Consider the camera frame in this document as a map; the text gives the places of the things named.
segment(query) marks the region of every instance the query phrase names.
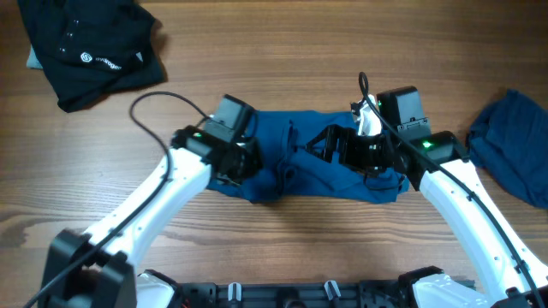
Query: wooden surface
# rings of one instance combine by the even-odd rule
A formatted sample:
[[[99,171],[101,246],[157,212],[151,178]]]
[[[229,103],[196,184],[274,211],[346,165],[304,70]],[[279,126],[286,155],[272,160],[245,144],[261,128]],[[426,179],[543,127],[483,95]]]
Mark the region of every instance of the wooden surface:
[[[45,254],[64,228],[82,230],[116,208],[160,158],[128,119],[141,93],[113,94],[65,114],[43,73],[25,68],[27,35],[15,1],[0,4],[0,306],[36,292]],[[348,110],[372,92],[414,85],[432,130],[463,138],[505,87],[545,108],[546,3],[146,1],[163,24],[154,45],[169,81],[207,112],[223,94],[260,110]],[[199,116],[150,98],[139,117],[168,140]],[[483,171],[495,203],[548,262],[546,212],[504,192]],[[177,214],[142,268],[178,281],[305,282],[396,278],[435,264],[476,279],[455,236],[417,192],[395,204],[287,197],[249,204],[203,192]]]

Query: blue clothing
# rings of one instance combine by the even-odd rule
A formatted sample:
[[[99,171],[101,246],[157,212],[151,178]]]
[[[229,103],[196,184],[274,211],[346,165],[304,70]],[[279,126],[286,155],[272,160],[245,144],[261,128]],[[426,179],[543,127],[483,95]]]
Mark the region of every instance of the blue clothing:
[[[400,188],[371,191],[364,176],[338,163],[327,163],[305,151],[305,145],[330,124],[357,128],[350,112],[322,114],[316,111],[257,111],[248,126],[259,139],[264,167],[239,187],[213,180],[209,189],[252,202],[273,201],[284,194],[326,196],[371,201],[396,201],[398,193],[408,190],[406,179]],[[318,143],[319,149],[324,143]],[[368,178],[375,188],[397,187],[400,174],[388,169],[378,178]]]
[[[548,208],[548,113],[516,90],[485,108],[468,135],[470,158],[509,193]]]

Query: robotic arm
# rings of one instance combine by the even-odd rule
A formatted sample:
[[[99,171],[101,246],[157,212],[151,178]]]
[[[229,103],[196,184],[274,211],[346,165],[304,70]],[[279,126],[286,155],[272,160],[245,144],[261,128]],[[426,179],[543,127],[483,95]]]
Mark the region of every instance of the robotic arm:
[[[430,134],[429,121],[422,114],[416,89],[410,87],[381,93],[377,99],[381,114],[390,125],[394,125],[405,138],[467,187],[474,189],[519,252],[543,297],[548,296],[548,268],[528,250],[491,201],[475,167],[455,136],[449,132]],[[423,164],[415,154],[405,151],[397,140],[379,134],[381,126],[372,110],[363,104],[353,104],[352,109],[358,122],[358,132],[351,128],[330,126],[312,140],[307,149],[327,162],[331,162],[333,152],[338,151],[340,164],[367,176],[375,176],[386,168],[394,168],[405,174],[414,188],[432,202],[450,225],[473,261],[485,289],[483,294],[464,287],[435,267],[417,269],[401,275],[396,283],[396,292],[391,293],[393,298],[399,299],[399,306],[541,306],[532,296],[528,282],[486,213],[447,175]],[[258,141],[241,137],[251,116],[253,109],[250,106],[225,96],[219,110],[205,123],[203,130],[186,127],[177,131],[171,141],[173,166],[167,184],[123,231],[88,259],[84,267],[74,270],[49,290],[39,300],[39,307],[190,308],[189,303],[185,302],[181,285],[151,270],[136,275],[135,269],[154,238],[190,199],[206,189],[211,179],[238,185],[262,168]],[[323,139],[324,150],[315,152],[313,145]],[[51,244],[42,285],[92,249],[128,217],[158,186],[166,174],[166,168],[164,158],[120,207],[83,234],[62,231]],[[97,271],[93,266],[102,269]],[[344,292],[341,294],[334,281],[326,282],[324,288],[329,306],[356,306],[341,304]],[[225,301],[215,304],[211,299],[211,302],[198,307],[247,307],[240,284],[231,284],[226,292]],[[286,297],[294,299],[298,298],[298,294]],[[276,307],[306,306],[298,300],[289,300],[277,302]]]

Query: wood grain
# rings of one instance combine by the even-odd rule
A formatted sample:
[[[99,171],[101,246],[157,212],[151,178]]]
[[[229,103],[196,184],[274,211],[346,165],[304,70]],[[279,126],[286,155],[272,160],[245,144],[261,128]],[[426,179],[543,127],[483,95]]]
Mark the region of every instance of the wood grain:
[[[372,92],[414,85],[434,131],[463,139],[504,88],[548,107],[544,2],[143,1],[161,21],[153,42],[178,92],[206,111],[223,94],[260,110],[347,110]],[[42,72],[25,68],[29,42],[15,1],[0,4],[0,306],[39,287],[47,246],[120,204],[160,151],[127,117],[142,92],[112,94],[67,115]],[[150,98],[139,117],[168,139],[199,120],[188,106]],[[518,234],[548,261],[546,212],[482,181]],[[287,197],[249,204],[203,192],[143,263],[178,281],[282,282],[395,278],[435,264],[476,279],[441,216],[418,193],[395,204]]]

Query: black t-shirt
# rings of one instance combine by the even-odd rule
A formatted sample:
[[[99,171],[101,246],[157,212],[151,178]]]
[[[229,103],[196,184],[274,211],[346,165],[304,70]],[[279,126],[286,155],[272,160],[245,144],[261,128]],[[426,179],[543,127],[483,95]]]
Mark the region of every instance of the black t-shirt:
[[[66,112],[101,94],[164,81],[155,19],[133,0],[18,0],[36,57]]]

